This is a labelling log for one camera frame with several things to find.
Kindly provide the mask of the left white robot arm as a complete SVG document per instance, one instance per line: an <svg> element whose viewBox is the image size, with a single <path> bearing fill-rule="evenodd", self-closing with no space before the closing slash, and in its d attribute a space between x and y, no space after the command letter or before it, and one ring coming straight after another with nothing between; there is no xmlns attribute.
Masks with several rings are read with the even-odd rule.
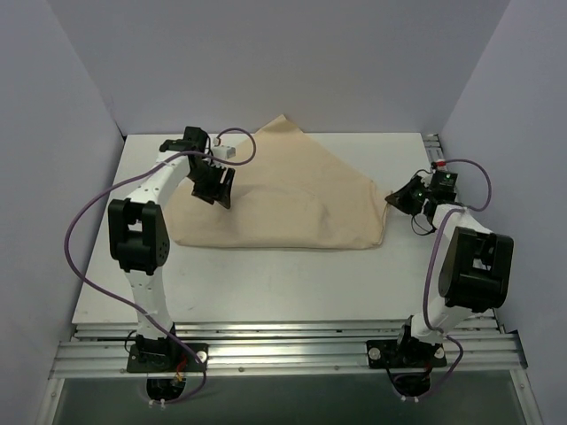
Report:
<svg viewBox="0 0 567 425"><path fill-rule="evenodd" d="M220 139L210 141L199 127L187 127L180 139L163 142L155 172L127 197L114 199L107 209L111 257L124 272L137 313L135 348L159 371L172 369L179 350L170 335L175 324L167 309L162 267L170 252L163 208L184 179L194 183L193 196L229 209L235 170L226 167L236 149Z"/></svg>

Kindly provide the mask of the beige cloth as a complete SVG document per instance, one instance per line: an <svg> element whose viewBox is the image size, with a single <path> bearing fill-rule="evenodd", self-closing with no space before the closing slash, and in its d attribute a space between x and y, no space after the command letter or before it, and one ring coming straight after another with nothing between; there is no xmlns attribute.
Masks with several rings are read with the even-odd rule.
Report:
<svg viewBox="0 0 567 425"><path fill-rule="evenodd" d="M182 246L365 250L379 246L387 191L304 134L283 115L237 146L231 207L192 196L191 182L170 197L165 220Z"/></svg>

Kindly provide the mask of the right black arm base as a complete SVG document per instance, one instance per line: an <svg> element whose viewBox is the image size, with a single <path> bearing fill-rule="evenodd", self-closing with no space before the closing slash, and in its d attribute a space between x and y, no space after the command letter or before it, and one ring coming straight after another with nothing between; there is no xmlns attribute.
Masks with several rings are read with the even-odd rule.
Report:
<svg viewBox="0 0 567 425"><path fill-rule="evenodd" d="M411 338L408 343L396 339L368 340L366 351L372 369L445 367L447 358L441 344L422 343Z"/></svg>

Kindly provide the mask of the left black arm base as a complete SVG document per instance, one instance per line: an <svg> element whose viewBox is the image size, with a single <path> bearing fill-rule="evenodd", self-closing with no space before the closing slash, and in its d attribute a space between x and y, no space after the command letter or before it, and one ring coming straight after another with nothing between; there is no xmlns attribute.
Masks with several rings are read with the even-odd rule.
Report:
<svg viewBox="0 0 567 425"><path fill-rule="evenodd" d="M198 355L188 353L179 344L169 340L134 343L129 349L127 372L131 374L157 374L173 372L202 372L206 369L208 344L189 343Z"/></svg>

